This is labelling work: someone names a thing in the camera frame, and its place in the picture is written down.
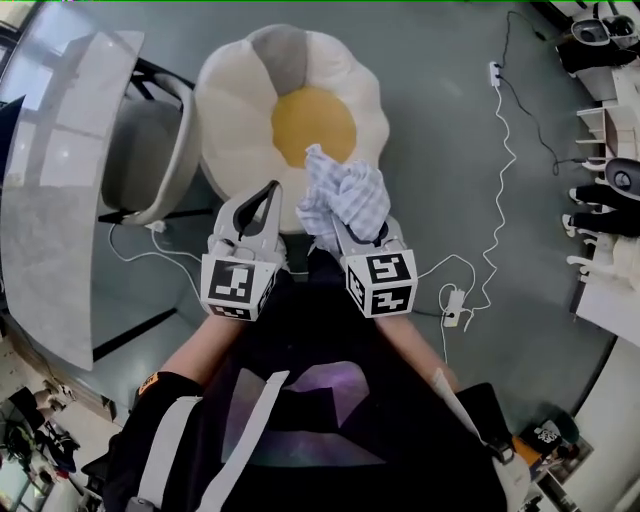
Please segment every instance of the orange label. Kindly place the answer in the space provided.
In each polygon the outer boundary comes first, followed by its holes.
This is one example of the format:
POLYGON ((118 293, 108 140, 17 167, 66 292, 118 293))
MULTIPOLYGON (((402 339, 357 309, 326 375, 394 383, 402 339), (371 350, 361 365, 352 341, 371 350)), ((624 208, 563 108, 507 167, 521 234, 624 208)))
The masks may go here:
POLYGON ((151 377, 144 381, 144 384, 138 389, 138 396, 142 395, 148 388, 158 382, 158 373, 154 373, 151 377))

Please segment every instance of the chair leg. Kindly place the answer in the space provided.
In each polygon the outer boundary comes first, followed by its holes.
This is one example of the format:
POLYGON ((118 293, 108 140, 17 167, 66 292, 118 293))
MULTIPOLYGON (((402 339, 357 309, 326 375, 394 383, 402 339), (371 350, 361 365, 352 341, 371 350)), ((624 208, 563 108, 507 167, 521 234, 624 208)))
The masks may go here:
POLYGON ((155 99, 155 98, 153 97, 153 94, 151 94, 151 93, 149 92, 149 89, 147 89, 147 88, 145 87, 145 85, 144 85, 145 78, 144 78, 144 76, 143 76, 143 75, 134 75, 134 76, 132 76, 132 77, 131 77, 130 82, 133 84, 133 86, 134 86, 136 89, 138 89, 138 92, 139 92, 140 94, 142 94, 142 97, 143 97, 145 100, 153 100, 153 99, 155 99))
POLYGON ((195 89, 196 84, 194 84, 193 82, 191 82, 190 80, 187 80, 186 78, 181 77, 180 75, 177 75, 175 73, 173 73, 172 71, 169 71, 167 69, 161 68, 160 66, 153 64, 152 62, 149 62, 148 60, 144 60, 144 59, 138 59, 136 62, 136 67, 134 68, 134 71, 139 71, 140 73, 142 73, 143 75, 155 75, 156 73, 164 73, 166 75, 171 75, 176 77, 178 80, 184 82, 186 85, 188 85, 189 87, 191 87, 191 89, 195 89))
POLYGON ((107 224, 122 224, 122 219, 127 215, 131 215, 133 212, 129 210, 120 210, 117 212, 106 213, 98 216, 98 222, 105 222, 107 224))
POLYGON ((132 327, 128 331, 119 334, 115 338, 110 339, 106 343, 103 343, 98 348, 93 349, 93 362, 97 362, 103 357, 111 354, 115 350, 118 350, 120 347, 123 347, 130 341, 134 340, 138 336, 143 335, 145 332, 153 329, 156 325, 161 324, 167 318, 175 315, 178 312, 176 308, 167 309, 166 311, 149 318, 149 320, 142 322, 135 327, 132 327))
POLYGON ((171 212, 165 219, 178 219, 180 217, 195 217, 196 215, 213 215, 213 208, 202 208, 200 210, 187 210, 184 212, 171 212))

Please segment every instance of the blue checkered cloth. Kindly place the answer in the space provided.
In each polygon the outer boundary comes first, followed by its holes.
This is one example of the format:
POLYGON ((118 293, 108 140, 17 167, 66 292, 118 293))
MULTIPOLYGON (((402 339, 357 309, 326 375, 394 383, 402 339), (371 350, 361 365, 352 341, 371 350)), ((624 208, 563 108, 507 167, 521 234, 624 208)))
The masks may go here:
POLYGON ((317 247, 340 253, 331 213, 360 240, 375 240, 391 208, 382 173, 364 160, 339 164, 319 144, 307 148, 305 166, 310 186, 296 213, 317 247))

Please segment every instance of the black sleeve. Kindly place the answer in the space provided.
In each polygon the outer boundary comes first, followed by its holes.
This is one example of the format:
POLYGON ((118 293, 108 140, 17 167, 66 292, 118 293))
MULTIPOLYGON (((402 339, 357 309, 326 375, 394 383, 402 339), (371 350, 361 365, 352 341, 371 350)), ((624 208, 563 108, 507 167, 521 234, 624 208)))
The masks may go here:
POLYGON ((500 409, 498 397, 489 383, 478 384, 456 393, 471 421, 485 442, 494 440, 513 446, 504 415, 500 409))
POLYGON ((159 372, 136 392, 133 411, 110 454, 103 492, 108 512, 124 511, 138 492, 158 425, 181 396, 202 396, 202 387, 181 375, 159 372))

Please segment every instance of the gray floor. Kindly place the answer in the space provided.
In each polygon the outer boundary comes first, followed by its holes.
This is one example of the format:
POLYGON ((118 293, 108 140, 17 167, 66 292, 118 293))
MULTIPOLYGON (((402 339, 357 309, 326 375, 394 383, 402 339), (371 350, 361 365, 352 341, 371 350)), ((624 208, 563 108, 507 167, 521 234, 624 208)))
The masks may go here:
MULTIPOLYGON (((508 161, 504 128, 494 117, 497 97, 487 64, 499 60, 510 8, 525 13, 543 33, 556 31, 529 5, 343 3, 95 3, 79 12, 112 29, 146 32, 142 56, 195 80, 218 46, 271 23, 291 23, 341 39, 379 78, 391 136, 381 168, 393 214, 415 250, 419 270, 452 252, 469 259, 483 281, 490 267, 481 253, 499 222, 494 205, 498 171, 508 161)), ((592 105, 581 85, 562 70, 552 43, 536 39, 514 18, 505 75, 540 120, 559 158, 578 156, 575 111, 592 105)), ((506 176, 502 199, 507 225, 493 253, 499 272, 488 287, 493 307, 479 312, 469 331, 447 332, 449 362, 465 385, 494 384, 512 428, 522 427, 540 404, 571 408, 584 390, 610 335, 568 311, 575 270, 564 258, 581 251, 565 237, 559 216, 570 209, 566 191, 586 182, 585 172, 564 165, 559 177, 537 141, 535 126, 504 94, 510 145, 518 161, 506 176)), ((206 183, 195 201, 213 201, 206 183)), ((168 240, 175 248, 204 249, 211 219, 175 221, 168 240)), ((148 234, 118 228, 127 254, 150 248, 148 234)), ((186 278, 163 261, 127 266, 107 255, 106 228, 96 239, 96 286, 102 290, 94 317, 105 339, 128 325, 178 303, 180 315, 96 365, 82 378, 122 403, 138 383, 197 325, 198 306, 186 278)), ((425 278, 416 306, 437 310, 442 284, 466 288, 468 269, 451 262, 425 278)), ((479 288, 468 305, 480 306, 479 288)), ((421 332, 441 350, 438 321, 416 317, 421 332)))

